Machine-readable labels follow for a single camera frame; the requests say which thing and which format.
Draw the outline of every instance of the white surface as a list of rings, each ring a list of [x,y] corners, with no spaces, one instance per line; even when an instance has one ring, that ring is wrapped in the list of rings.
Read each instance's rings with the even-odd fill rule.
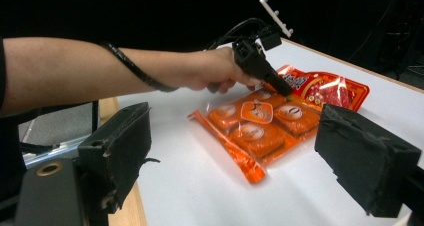
[[[266,55],[276,69],[292,64],[367,84],[370,94],[359,113],[424,149],[423,93],[287,42]],[[148,157],[161,163],[143,165],[138,179],[148,225],[394,225],[410,212],[403,206],[398,219],[367,216],[314,151],[315,138],[268,167],[264,181],[249,184],[221,144],[187,119],[208,102],[247,92],[236,85],[225,95],[179,89],[118,98],[121,108],[146,101],[151,107]]]

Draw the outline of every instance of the white table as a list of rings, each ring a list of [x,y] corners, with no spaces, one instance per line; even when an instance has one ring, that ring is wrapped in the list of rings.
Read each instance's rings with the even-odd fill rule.
[[[370,87],[358,113],[424,149],[424,91],[398,84],[313,50],[283,41],[266,52],[274,68],[327,71]],[[138,179],[148,225],[394,225],[396,219],[367,216],[337,183],[309,139],[268,167],[252,185],[221,144],[187,115],[208,102],[248,93],[236,85],[225,95],[179,89],[119,97],[120,107],[149,102],[152,149]],[[424,167],[424,160],[419,162]]]

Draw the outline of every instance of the candy package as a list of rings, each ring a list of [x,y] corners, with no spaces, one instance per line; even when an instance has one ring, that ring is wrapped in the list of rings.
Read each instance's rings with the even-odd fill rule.
[[[293,94],[319,111],[328,103],[357,112],[370,91],[367,85],[328,72],[302,72],[292,65],[277,72],[293,88]]]
[[[240,167],[247,180],[257,183],[266,167],[316,134],[320,112],[264,87],[227,104],[189,115],[211,132]]]

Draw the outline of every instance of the plastic wrapper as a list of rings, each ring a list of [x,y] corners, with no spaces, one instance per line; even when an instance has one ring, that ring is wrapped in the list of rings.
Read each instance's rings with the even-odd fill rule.
[[[369,92],[366,85],[327,72],[305,73],[290,65],[277,72],[294,89],[287,97],[265,83],[189,115],[221,142],[250,183],[260,182],[269,164],[316,135],[325,103],[357,111]]]

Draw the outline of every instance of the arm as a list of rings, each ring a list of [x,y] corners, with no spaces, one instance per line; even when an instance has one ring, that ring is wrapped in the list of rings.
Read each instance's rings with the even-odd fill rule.
[[[96,44],[57,38],[4,39],[6,91],[0,114],[153,91]],[[259,84],[235,64],[231,48],[190,53],[121,48],[141,70],[170,87],[227,92],[236,82]]]

